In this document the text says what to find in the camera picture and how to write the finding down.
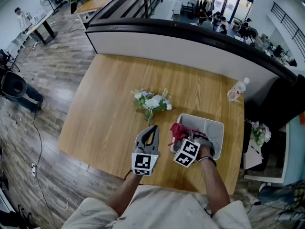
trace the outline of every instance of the cable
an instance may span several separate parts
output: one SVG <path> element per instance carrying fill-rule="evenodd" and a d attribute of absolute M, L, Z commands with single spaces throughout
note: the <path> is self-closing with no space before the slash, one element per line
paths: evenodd
<path fill-rule="evenodd" d="M 38 132 L 39 139 L 40 139 L 40 145 L 41 145 L 41 150 L 40 150 L 40 154 L 39 154 L 38 161 L 37 161 L 37 163 L 36 163 L 36 168 L 37 168 L 37 166 L 38 166 L 38 164 L 39 164 L 39 161 L 40 161 L 40 158 L 41 158 L 41 154 L 42 154 L 42 140 L 41 140 L 41 136 L 40 136 L 39 130 L 37 129 L 37 127 L 36 127 L 36 125 L 35 125 L 35 119 L 36 119 L 36 117 L 39 116 L 40 114 L 42 114 L 42 111 L 41 111 L 39 114 L 35 115 L 34 120 L 33 120 L 33 125 L 34 125 L 34 127 L 36 128 L 36 130 L 37 130 L 37 132 Z"/>
<path fill-rule="evenodd" d="M 250 207 L 250 209 L 249 209 L 249 211 L 248 211 L 248 213 L 247 214 L 249 214 L 250 213 L 250 211 L 251 211 L 251 209 L 252 209 L 252 206 L 253 206 L 254 204 L 252 204 L 251 205 L 251 207 Z"/>
<path fill-rule="evenodd" d="M 132 169 L 130 169 L 130 170 L 127 172 L 126 176 L 124 177 L 124 180 L 125 180 L 125 181 L 126 181 L 127 176 L 128 176 L 131 172 L 132 172 Z"/>
<path fill-rule="evenodd" d="M 37 49 L 35 49 L 34 51 L 33 51 L 33 48 L 32 48 L 32 51 L 27 55 L 27 56 L 25 56 L 24 58 L 23 58 L 23 60 L 20 62 L 20 65 L 22 64 L 22 62 L 27 58 L 27 57 L 29 57 L 33 52 L 35 52 Z"/>
<path fill-rule="evenodd" d="M 42 188 L 40 187 L 40 183 L 39 183 L 39 180 L 38 180 L 37 176 L 35 176 L 35 177 L 33 178 L 33 183 L 31 183 L 29 171 L 30 171 L 30 170 L 28 170 L 28 179 L 29 179 L 29 183 L 30 183 L 33 187 L 38 187 L 39 190 L 40 190 L 40 192 L 41 192 L 41 194 L 42 194 L 42 197 L 36 201 L 36 209 L 37 209 L 38 217 L 39 217 L 39 220 L 40 220 L 40 224 L 41 224 L 41 218 L 40 218 L 40 214 L 39 214 L 39 211 L 38 211 L 37 203 L 38 203 L 38 201 L 40 201 L 41 199 L 44 199 L 45 202 L 46 202 L 46 204 L 47 204 L 47 206 L 48 206 L 48 203 L 47 203 L 47 201 L 46 201 L 46 199 L 45 199 L 44 194 L 43 194 L 42 191 L 44 191 L 47 195 L 49 195 L 49 197 L 50 197 L 51 200 L 57 205 L 57 207 L 59 207 L 59 208 L 62 209 L 62 210 L 68 210 L 68 209 L 69 209 L 69 200 L 70 200 L 71 202 L 73 202 L 76 206 L 79 206 L 79 205 L 78 205 L 77 203 L 75 203 L 71 198 L 67 198 L 67 201 L 66 201 L 67 207 L 66 207 L 66 208 L 62 208 L 61 206 L 59 206 L 59 205 L 56 203 L 56 201 L 51 197 L 51 195 L 50 195 L 46 190 L 44 190 L 44 189 L 42 189 Z M 38 181 L 38 186 L 35 184 L 35 178 L 36 178 L 37 181 Z M 54 218 L 53 218 L 53 215 L 52 215 L 52 213 L 51 213 L 51 210 L 50 210 L 49 206 L 48 206 L 48 209 L 49 209 L 49 212 L 50 212 L 50 214 L 51 214 L 51 217 L 52 217 L 52 219 L 53 219 L 53 223 L 54 223 L 54 226 L 55 226 L 55 221 L 54 221 Z"/>
<path fill-rule="evenodd" d="M 255 205 L 255 206 L 256 206 L 256 205 L 264 205 L 264 206 L 266 206 L 266 207 L 275 208 L 275 209 L 279 209 L 279 210 L 285 211 L 283 208 L 276 208 L 276 207 L 273 207 L 273 206 L 269 206 L 269 205 L 266 205 L 266 204 L 262 204 L 261 201 L 257 201 L 257 202 L 255 202 L 254 204 L 251 205 L 251 207 L 250 207 L 250 209 L 249 209 L 249 211 L 248 211 L 247 214 L 250 213 L 250 211 L 251 211 L 253 205 Z"/>
<path fill-rule="evenodd" d="M 85 30 L 85 29 L 75 29 L 75 30 L 70 31 L 71 28 L 76 24 L 76 22 L 77 21 L 75 21 L 74 24 L 69 28 L 68 33 L 71 33 L 71 32 L 77 31 L 77 30 L 79 30 L 79 31 L 84 31 Z"/>
<path fill-rule="evenodd" d="M 20 159 L 22 159 L 29 167 L 32 167 L 24 158 L 22 158 L 19 154 L 13 151 L 14 154 L 16 154 Z"/>
<path fill-rule="evenodd" d="M 34 182 L 35 178 L 36 178 L 37 181 L 38 181 L 38 187 L 39 187 L 39 189 L 40 189 L 40 191 L 41 191 L 41 194 L 42 194 L 42 197 L 43 197 L 43 199 L 44 199 L 44 202 L 46 203 L 46 205 L 47 205 L 47 207 L 48 207 L 49 213 L 50 213 L 51 218 L 52 218 L 52 220 L 53 220 L 53 225 L 54 225 L 54 227 L 56 228 L 55 220 L 54 220 L 54 218 L 53 218 L 52 212 L 51 212 L 50 207 L 49 207 L 49 205 L 48 205 L 48 202 L 47 202 L 46 198 L 44 197 L 44 194 L 43 194 L 43 192 L 42 192 L 42 190 L 41 190 L 40 182 L 39 182 L 39 180 L 38 180 L 38 178 L 37 178 L 37 172 L 36 172 L 36 176 L 35 176 L 34 179 L 33 179 L 33 183 L 34 183 L 34 184 L 35 184 L 35 182 Z"/>

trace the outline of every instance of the glass door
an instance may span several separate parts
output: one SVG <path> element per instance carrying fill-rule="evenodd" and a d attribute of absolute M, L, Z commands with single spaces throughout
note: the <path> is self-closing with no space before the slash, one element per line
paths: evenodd
<path fill-rule="evenodd" d="M 223 12 L 223 16 L 225 16 L 227 21 L 231 21 L 231 17 L 233 15 L 236 4 L 237 4 L 237 0 L 227 0 Z"/>
<path fill-rule="evenodd" d="M 216 12 L 221 12 L 223 9 L 223 6 L 225 4 L 225 0 L 215 0 L 214 3 L 214 10 L 212 11 L 212 13 L 216 13 Z"/>

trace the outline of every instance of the human hand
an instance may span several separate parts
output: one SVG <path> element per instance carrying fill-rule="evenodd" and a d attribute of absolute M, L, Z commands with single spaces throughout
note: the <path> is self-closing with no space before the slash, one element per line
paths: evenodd
<path fill-rule="evenodd" d="M 197 155 L 197 159 L 200 159 L 204 156 L 212 157 L 211 152 L 210 152 L 210 147 L 207 146 L 207 145 L 200 145 L 198 155 Z"/>

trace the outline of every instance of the water bottle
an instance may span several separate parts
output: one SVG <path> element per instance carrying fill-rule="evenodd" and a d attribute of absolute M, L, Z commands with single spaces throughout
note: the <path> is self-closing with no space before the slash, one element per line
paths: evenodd
<path fill-rule="evenodd" d="M 228 99 L 230 101 L 235 101 L 241 94 L 246 90 L 246 85 L 250 82 L 249 78 L 246 77 L 244 82 L 238 81 L 234 87 L 228 92 Z"/>

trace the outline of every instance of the window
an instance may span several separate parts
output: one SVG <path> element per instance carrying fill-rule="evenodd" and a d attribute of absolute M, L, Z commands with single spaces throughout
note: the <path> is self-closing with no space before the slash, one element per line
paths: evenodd
<path fill-rule="evenodd" d="M 244 21 L 251 8 L 251 5 L 252 3 L 247 0 L 240 0 L 234 17 Z"/>

